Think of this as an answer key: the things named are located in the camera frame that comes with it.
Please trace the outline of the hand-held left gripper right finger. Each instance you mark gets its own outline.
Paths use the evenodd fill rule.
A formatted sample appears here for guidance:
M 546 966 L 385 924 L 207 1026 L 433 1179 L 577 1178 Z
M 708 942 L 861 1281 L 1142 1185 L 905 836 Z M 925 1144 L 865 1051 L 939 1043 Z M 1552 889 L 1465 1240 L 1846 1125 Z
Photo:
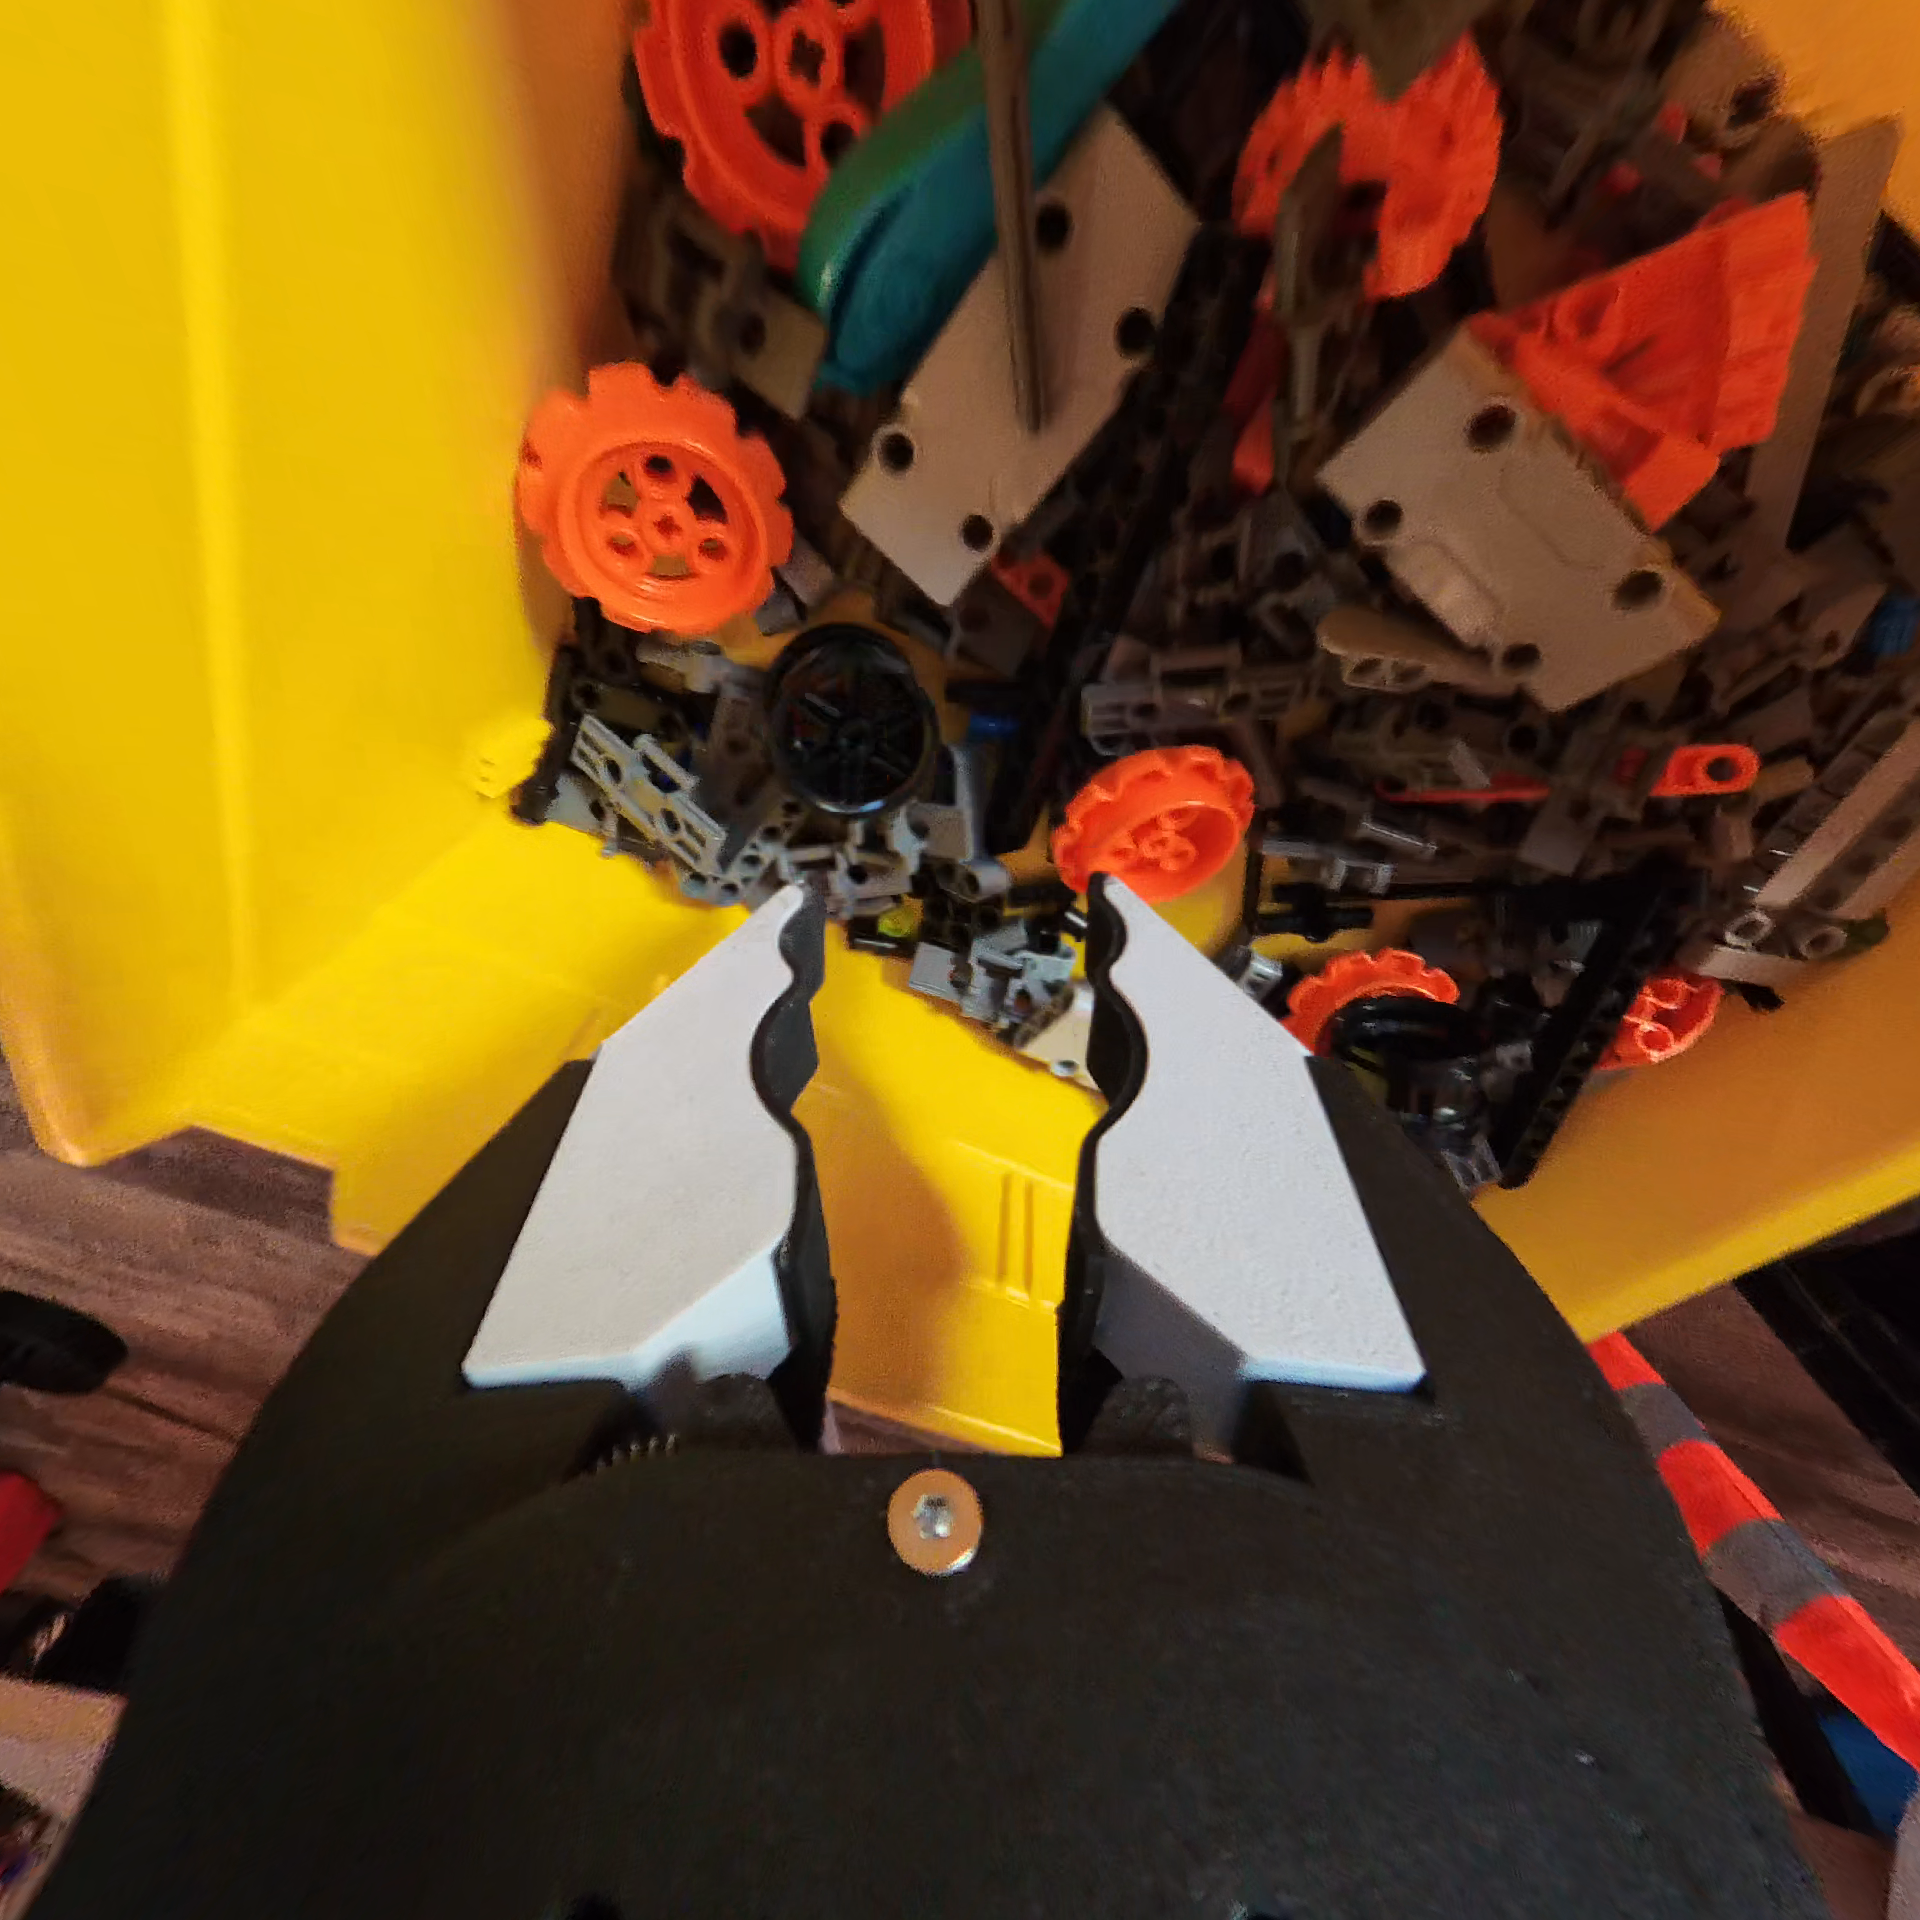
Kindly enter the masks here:
M 1058 1428 L 1165 1379 L 1199 1442 L 1268 1385 L 1404 1395 L 1428 1366 L 1316 1057 L 1118 875 L 1086 896 L 1089 1060 L 1058 1308 Z

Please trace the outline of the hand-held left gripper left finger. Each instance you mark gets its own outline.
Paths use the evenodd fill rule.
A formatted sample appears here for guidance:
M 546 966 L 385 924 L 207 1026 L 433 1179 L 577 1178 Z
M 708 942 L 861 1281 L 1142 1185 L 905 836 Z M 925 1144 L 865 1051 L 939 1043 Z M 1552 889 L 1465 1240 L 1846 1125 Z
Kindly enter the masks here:
M 658 1428 L 755 1379 L 829 1428 L 835 1273 L 799 1101 L 826 913 L 781 887 L 596 1049 L 466 1352 L 466 1384 L 611 1381 Z

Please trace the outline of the pile of building kit parts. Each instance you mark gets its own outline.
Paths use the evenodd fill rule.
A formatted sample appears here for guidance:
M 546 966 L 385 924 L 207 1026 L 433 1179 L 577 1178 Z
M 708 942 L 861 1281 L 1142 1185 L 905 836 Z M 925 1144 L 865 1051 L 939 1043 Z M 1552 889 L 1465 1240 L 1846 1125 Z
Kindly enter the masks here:
M 635 4 L 512 814 L 1092 1081 L 1090 884 L 1467 1188 L 1916 900 L 1916 161 L 1764 4 Z

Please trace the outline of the yellow plastic parts bin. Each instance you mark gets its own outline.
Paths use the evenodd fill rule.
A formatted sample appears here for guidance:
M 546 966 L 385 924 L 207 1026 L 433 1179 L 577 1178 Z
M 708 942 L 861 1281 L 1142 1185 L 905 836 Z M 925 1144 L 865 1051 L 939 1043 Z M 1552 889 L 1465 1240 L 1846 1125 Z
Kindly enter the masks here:
M 611 353 L 635 4 L 5 4 L 5 1040 L 43 1145 L 186 1128 L 392 1240 L 740 915 L 511 816 L 563 603 L 535 401 Z M 1887 942 L 1482 1202 L 1583 1340 L 1916 1195 Z M 835 1395 L 1054 1449 L 1092 1096 L 829 947 Z

